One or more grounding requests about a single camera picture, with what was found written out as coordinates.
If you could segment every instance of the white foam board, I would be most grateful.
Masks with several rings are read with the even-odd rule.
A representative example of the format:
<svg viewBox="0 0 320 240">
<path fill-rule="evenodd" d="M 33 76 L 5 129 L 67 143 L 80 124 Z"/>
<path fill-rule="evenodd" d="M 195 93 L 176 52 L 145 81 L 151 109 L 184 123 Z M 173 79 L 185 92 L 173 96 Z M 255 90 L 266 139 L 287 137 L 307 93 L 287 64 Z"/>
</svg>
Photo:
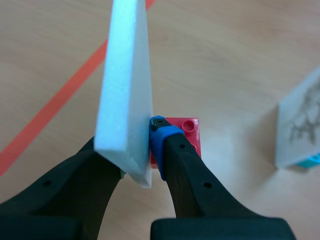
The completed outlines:
<svg viewBox="0 0 320 240">
<path fill-rule="evenodd" d="M 152 108 L 145 1 L 114 0 L 94 149 L 145 188 Z"/>
<path fill-rule="evenodd" d="M 303 162 L 320 153 L 320 67 L 278 106 L 275 165 Z"/>
</svg>

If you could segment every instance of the white foam block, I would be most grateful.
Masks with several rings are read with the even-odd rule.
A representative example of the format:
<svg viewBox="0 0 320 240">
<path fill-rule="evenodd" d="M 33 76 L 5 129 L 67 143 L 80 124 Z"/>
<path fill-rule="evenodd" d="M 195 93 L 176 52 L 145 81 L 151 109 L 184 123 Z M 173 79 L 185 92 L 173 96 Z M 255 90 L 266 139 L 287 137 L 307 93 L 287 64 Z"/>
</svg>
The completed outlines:
<svg viewBox="0 0 320 240">
<path fill-rule="evenodd" d="M 145 1 L 114 0 L 94 149 L 145 188 L 152 107 Z"/>
<path fill-rule="evenodd" d="M 320 66 L 279 103 L 275 164 L 304 162 L 320 153 Z"/>
</svg>

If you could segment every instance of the red lego brick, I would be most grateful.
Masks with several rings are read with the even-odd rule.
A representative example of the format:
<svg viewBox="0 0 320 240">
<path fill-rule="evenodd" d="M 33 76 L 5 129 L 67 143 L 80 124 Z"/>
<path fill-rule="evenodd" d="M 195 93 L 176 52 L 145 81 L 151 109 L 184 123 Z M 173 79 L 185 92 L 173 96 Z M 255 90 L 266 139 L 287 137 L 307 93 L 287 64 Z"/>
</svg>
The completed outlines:
<svg viewBox="0 0 320 240">
<path fill-rule="evenodd" d="M 201 157 L 199 119 L 196 117 L 166 117 L 165 119 L 184 131 L 186 139 Z M 158 166 L 152 155 L 150 155 L 150 161 L 152 168 L 157 169 Z"/>
</svg>

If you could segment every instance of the wooden table surface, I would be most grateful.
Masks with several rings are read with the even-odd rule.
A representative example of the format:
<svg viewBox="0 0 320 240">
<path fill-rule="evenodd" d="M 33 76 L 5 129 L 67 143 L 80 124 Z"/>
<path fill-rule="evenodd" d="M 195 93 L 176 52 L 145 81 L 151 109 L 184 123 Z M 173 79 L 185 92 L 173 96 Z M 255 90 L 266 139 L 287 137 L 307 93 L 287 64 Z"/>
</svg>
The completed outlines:
<svg viewBox="0 0 320 240">
<path fill-rule="evenodd" d="M 108 35 L 111 0 L 0 1 L 0 150 Z M 320 235 L 320 168 L 276 169 L 276 107 L 320 63 L 318 0 L 157 0 L 147 12 L 154 115 L 198 117 L 202 158 L 246 207 Z M 100 66 L 12 167 L 0 202 L 73 155 L 94 134 Z M 99 239 L 149 239 L 175 215 L 159 173 L 129 177 Z"/>
</svg>

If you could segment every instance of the screw hole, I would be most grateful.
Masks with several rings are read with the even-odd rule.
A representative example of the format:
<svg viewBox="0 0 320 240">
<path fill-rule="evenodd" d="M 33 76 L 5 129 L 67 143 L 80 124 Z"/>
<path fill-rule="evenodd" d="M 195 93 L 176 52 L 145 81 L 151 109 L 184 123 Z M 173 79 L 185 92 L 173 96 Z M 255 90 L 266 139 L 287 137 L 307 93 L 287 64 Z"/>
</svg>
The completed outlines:
<svg viewBox="0 0 320 240">
<path fill-rule="evenodd" d="M 210 182 L 205 182 L 203 186 L 207 189 L 210 189 L 212 187 L 212 184 Z"/>
<path fill-rule="evenodd" d="M 49 187 L 51 184 L 52 184 L 52 181 L 47 180 L 47 181 L 45 181 L 42 185 L 43 185 L 44 187 Z"/>
</svg>

